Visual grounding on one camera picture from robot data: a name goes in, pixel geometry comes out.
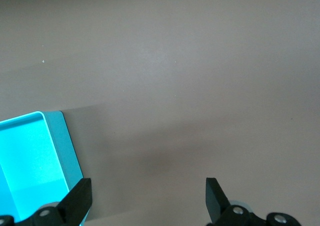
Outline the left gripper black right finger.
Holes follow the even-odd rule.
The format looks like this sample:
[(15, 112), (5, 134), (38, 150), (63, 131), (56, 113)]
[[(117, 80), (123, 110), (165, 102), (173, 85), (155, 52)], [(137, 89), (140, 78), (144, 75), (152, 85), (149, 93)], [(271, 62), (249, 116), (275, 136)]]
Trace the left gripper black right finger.
[(271, 212), (265, 219), (239, 203), (231, 203), (216, 178), (206, 178), (205, 203), (211, 219), (206, 226), (300, 226), (293, 216)]

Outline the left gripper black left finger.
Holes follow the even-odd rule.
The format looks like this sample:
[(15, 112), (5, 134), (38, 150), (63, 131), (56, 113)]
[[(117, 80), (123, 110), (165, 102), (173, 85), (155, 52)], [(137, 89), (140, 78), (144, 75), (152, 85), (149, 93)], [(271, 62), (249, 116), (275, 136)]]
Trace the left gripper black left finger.
[(91, 185), (90, 178), (82, 178), (56, 206), (39, 209), (20, 222), (0, 215), (0, 226), (80, 226), (93, 203)]

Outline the teal plastic storage bin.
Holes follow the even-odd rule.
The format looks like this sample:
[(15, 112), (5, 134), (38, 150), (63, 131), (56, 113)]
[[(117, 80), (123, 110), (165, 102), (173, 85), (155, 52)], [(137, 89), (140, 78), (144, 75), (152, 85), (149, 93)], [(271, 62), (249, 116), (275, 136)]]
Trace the teal plastic storage bin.
[(82, 178), (61, 111), (0, 121), (0, 226), (58, 204)]

